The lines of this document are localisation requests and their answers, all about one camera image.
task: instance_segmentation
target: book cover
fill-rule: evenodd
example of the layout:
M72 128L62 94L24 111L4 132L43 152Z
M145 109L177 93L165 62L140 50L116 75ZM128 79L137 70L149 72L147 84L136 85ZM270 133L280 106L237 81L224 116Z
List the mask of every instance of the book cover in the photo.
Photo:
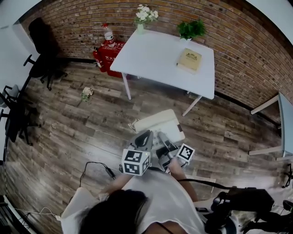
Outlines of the book cover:
M182 52L177 66L195 74L201 63L201 55L191 49L185 48Z

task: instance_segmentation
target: white cube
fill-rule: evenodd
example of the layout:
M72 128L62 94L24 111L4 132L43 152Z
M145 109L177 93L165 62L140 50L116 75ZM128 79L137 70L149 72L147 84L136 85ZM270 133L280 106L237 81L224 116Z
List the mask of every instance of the white cube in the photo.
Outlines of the white cube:
M123 173L142 176L151 163L151 153L124 149L122 155Z
M194 155L194 152L195 152L195 150L193 148L191 148L190 146L188 146L186 144L182 144L182 146L178 150L176 156L185 160L189 164L193 155Z

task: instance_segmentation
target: bottle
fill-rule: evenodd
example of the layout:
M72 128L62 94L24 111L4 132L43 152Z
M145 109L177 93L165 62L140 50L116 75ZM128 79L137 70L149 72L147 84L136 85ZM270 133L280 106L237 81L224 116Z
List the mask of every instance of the bottle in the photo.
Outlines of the bottle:
M106 67L105 67L105 65L104 65L104 62L103 62L101 56L99 55L99 53L98 53L96 47L93 48L93 52L92 52L92 54L93 54L93 56L94 56L94 58L95 58L95 60L96 60L96 62L97 62L98 67L100 68L100 71L101 71L101 72L106 72L107 69L106 69Z
M103 24L103 30L104 30L104 35L105 35L107 44L108 45L113 44L114 43L113 32L107 23Z

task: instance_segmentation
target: black strap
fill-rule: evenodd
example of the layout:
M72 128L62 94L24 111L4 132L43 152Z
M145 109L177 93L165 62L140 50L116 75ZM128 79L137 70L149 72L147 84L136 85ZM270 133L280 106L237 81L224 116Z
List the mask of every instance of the black strap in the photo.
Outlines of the black strap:
M167 232L169 232L170 234L173 234L172 232L170 232L169 231L169 229L168 228L166 228L163 224L161 224L161 223L158 223L157 222L157 224L160 226L160 227L162 227L162 228L164 228Z
M219 189L231 189L231 187L225 187L223 185L219 185L217 183L213 183L213 182L209 182L209 181L200 181L200 180L194 180L194 179L182 179L182 180L178 180L178 182L181 182L181 181L193 181L193 182L198 182L198 183L201 183L201 184L213 186L213 187L219 188Z

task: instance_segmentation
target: white table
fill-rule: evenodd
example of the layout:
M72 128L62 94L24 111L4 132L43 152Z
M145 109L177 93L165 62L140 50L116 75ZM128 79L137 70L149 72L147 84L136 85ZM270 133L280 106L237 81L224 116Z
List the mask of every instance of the white table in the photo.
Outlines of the white table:
M191 74L176 66L184 48L189 48L202 55L201 64L196 74ZM183 116L201 97L214 98L214 51L195 42L182 43L179 41L179 37L149 30L145 30L144 34L139 35L135 31L110 68L122 73L129 100L131 95L126 79L127 74L198 94Z
M286 153L293 154L293 105L288 101L288 99L279 92L277 96L273 97L264 104L252 110L251 114L255 114L263 110L264 108L268 107L276 101L279 102L280 108L282 144L268 149L249 151L249 155L267 154L271 152L283 151L282 157L276 158L276 160L293 159L293 156L286 157Z

